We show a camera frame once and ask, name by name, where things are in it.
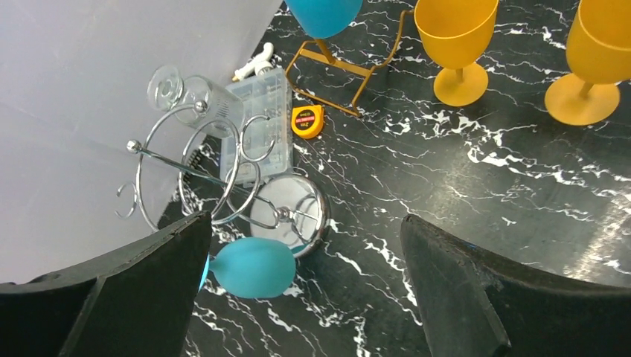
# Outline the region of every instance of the clear glass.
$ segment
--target clear glass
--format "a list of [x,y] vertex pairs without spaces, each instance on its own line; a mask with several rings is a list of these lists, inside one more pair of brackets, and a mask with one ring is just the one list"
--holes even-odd
[[[210,120],[225,119],[240,127],[243,123],[243,101],[230,91],[203,76],[194,75],[182,80],[177,68],[164,65],[156,70],[147,88],[147,98],[153,108],[168,112],[174,106],[204,100],[208,110],[194,110],[176,114],[180,123],[198,129]],[[230,130],[220,122],[205,127],[202,132],[215,138],[227,138]]]

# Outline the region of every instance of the marble pattern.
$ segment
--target marble pattern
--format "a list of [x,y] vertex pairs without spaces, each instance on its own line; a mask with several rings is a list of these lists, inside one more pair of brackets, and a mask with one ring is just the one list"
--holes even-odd
[[[548,86],[568,73],[564,48],[576,1],[501,1],[495,33],[478,61],[487,93],[462,109],[432,92],[438,66],[411,17],[387,69],[359,100],[357,119],[327,107],[311,141],[294,140],[295,171],[319,183],[333,209],[325,244],[299,260],[284,296],[241,300],[211,278],[196,301],[183,356],[430,356],[399,241],[416,213],[458,237],[555,274],[631,286],[631,82],[608,120],[566,126],[545,111]],[[328,42],[360,65],[385,59],[398,17],[414,1],[367,0],[349,28]],[[262,42],[286,65],[307,39],[282,7]],[[302,88],[350,100],[360,84],[306,59]],[[294,105],[309,101],[296,95]],[[198,166],[217,174],[216,141]],[[218,191],[190,180],[187,197],[211,209]],[[161,224],[182,215],[169,206]],[[227,241],[242,222],[215,229]]]

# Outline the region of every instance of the plastic storage box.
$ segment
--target plastic storage box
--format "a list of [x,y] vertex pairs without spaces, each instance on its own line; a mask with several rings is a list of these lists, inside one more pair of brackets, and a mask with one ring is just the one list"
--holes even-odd
[[[293,171],[293,148],[289,119],[292,112],[292,90],[282,68],[273,69],[263,76],[250,77],[226,87],[243,101],[244,119],[237,127],[254,115],[267,115],[270,119],[258,119],[250,124],[243,148],[256,158],[264,154],[272,140],[276,140],[269,156],[259,162],[262,182],[283,173]],[[222,139],[220,177],[225,181],[234,160],[234,138]],[[242,164],[237,175],[238,184],[254,182],[254,168]]]

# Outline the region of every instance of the round metal base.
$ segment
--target round metal base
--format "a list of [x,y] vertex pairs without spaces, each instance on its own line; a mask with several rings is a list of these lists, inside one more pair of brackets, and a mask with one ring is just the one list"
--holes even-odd
[[[299,175],[283,175],[263,186],[258,196],[268,199],[278,210],[276,229],[250,224],[253,237],[274,239],[291,248],[294,257],[310,253],[326,234],[330,209],[324,193]],[[274,225],[274,212],[268,204],[254,200],[250,218]]]

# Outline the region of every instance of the yellow plastic cup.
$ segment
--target yellow plastic cup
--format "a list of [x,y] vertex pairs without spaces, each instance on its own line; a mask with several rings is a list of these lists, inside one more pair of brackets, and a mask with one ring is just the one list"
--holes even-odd
[[419,0],[414,23],[427,55],[444,67],[434,93],[450,106],[479,99],[488,87],[487,72],[475,61],[490,43],[499,0]]
[[582,0],[568,36],[573,73],[545,93],[550,115],[575,126],[597,123],[620,104],[616,83],[631,78],[631,0]]

